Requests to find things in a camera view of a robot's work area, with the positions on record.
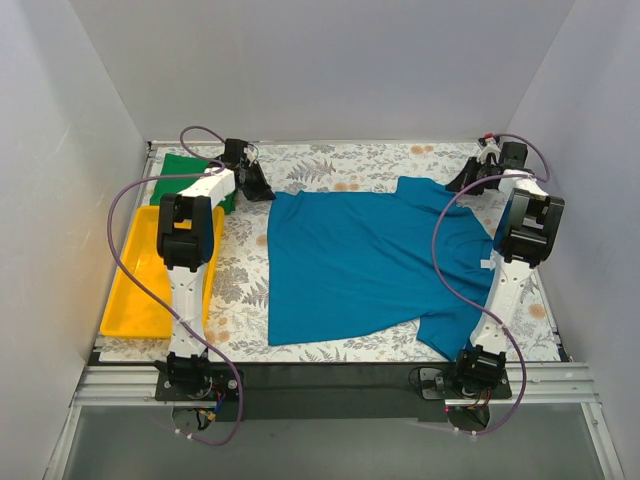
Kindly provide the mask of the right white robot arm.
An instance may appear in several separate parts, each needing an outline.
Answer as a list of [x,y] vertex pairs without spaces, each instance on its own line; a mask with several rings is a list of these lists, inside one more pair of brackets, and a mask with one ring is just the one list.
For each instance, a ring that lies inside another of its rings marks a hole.
[[489,267],[494,278],[470,345],[456,358],[451,385],[462,395],[491,394],[507,383],[506,352],[511,343],[509,324],[516,301],[526,283],[553,249],[565,200],[546,193],[540,180],[526,167],[533,145],[511,135],[478,140],[481,151],[471,156],[462,171],[446,185],[455,194],[502,192],[507,199],[496,229]]

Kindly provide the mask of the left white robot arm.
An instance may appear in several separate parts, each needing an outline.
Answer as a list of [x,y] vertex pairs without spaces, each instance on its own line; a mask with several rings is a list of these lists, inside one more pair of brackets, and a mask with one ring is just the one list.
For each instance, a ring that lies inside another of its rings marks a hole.
[[275,198],[247,141],[228,139],[221,155],[192,185],[164,194],[159,202],[157,252],[168,274],[171,310],[177,315],[169,353],[160,369],[169,384],[190,398],[212,388],[203,327],[206,274],[216,245],[213,210],[241,190],[251,201]]

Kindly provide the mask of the blue t shirt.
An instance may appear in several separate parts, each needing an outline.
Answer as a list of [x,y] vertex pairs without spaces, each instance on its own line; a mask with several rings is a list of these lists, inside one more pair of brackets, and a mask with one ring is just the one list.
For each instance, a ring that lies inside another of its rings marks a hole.
[[493,274],[472,210],[427,178],[392,193],[280,192],[267,241],[270,345],[343,340],[418,320],[448,360],[467,344]]

